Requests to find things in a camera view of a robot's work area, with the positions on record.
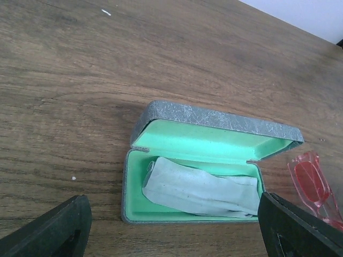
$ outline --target black plastic piece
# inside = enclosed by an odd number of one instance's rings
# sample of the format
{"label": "black plastic piece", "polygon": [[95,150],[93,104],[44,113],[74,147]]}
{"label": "black plastic piece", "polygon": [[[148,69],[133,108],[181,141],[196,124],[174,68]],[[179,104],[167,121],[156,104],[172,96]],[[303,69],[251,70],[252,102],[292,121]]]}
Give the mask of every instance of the black plastic piece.
{"label": "black plastic piece", "polygon": [[82,257],[92,224],[87,196],[74,196],[0,240],[1,257]]}
{"label": "black plastic piece", "polygon": [[258,220],[269,257],[343,257],[341,231],[277,194],[262,194]]}
{"label": "black plastic piece", "polygon": [[339,47],[343,47],[343,39],[337,43]]}

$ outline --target table surface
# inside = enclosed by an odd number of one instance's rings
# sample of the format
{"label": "table surface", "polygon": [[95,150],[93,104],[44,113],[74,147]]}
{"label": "table surface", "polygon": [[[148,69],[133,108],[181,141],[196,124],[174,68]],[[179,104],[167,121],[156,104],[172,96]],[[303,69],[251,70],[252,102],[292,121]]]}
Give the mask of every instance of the table surface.
{"label": "table surface", "polygon": [[299,204],[286,163],[315,149],[343,206],[341,48],[229,0],[2,0],[0,13],[0,236],[86,194],[85,256],[266,256],[257,223],[122,222],[130,133],[155,99],[299,127],[305,144],[260,162],[267,190]]}

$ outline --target green case lining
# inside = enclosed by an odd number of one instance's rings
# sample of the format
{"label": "green case lining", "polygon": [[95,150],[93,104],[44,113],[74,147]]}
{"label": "green case lining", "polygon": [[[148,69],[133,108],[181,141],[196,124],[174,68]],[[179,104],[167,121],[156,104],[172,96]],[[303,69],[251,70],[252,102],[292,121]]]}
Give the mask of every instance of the green case lining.
{"label": "green case lining", "polygon": [[257,221],[252,218],[202,217],[150,202],[141,188],[150,161],[159,156],[178,164],[205,170],[218,176],[251,176],[258,179],[258,193],[264,191],[258,161],[286,148],[293,141],[221,128],[179,123],[150,122],[128,153],[126,165],[125,219],[129,222]]}

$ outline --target cleaning cloth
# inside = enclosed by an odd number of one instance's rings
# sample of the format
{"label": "cleaning cloth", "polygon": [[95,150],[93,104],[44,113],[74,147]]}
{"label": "cleaning cloth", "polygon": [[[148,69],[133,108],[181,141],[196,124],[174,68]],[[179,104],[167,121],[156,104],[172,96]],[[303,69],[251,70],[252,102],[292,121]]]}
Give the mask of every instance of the cleaning cloth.
{"label": "cleaning cloth", "polygon": [[142,192],[153,203],[200,216],[256,216],[260,200],[257,178],[217,177],[164,157],[149,164]]}

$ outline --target eyeglass case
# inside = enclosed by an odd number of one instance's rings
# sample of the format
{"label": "eyeglass case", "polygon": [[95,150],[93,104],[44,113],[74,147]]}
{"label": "eyeglass case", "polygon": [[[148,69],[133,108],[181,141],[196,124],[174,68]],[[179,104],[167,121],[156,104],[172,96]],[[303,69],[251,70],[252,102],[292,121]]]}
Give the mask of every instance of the eyeglass case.
{"label": "eyeglass case", "polygon": [[163,156],[213,175],[255,177],[261,196],[265,188],[256,162],[304,142],[296,127],[159,100],[144,110],[130,141],[122,193],[122,219],[128,223],[257,222],[196,216],[150,202],[142,193],[149,163]]}

